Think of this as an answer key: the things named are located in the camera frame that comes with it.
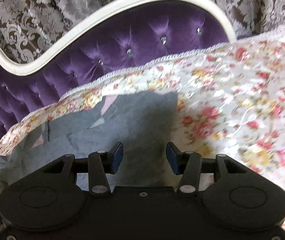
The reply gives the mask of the purple tufted headboard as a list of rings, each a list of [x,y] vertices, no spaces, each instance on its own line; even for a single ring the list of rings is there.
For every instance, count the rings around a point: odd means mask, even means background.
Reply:
[[[235,40],[211,0],[113,1],[33,62],[17,64],[0,49],[0,139],[32,111],[107,73]]]

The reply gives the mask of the grey argyle sweater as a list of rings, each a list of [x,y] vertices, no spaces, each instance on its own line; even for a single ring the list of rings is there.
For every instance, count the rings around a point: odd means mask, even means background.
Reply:
[[[178,95],[141,92],[106,96],[93,109],[47,121],[0,156],[0,191],[65,155],[86,158],[122,142],[119,170],[108,176],[115,186],[173,186],[177,182],[165,157]]]

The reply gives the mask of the floral bed cover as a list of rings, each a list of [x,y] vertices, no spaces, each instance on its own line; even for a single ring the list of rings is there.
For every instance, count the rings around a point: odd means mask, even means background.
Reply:
[[[176,92],[171,141],[204,157],[226,154],[285,190],[285,25],[208,49],[117,70],[30,113],[0,140],[0,191],[40,165],[23,156],[28,135],[74,113],[89,114],[122,95]]]

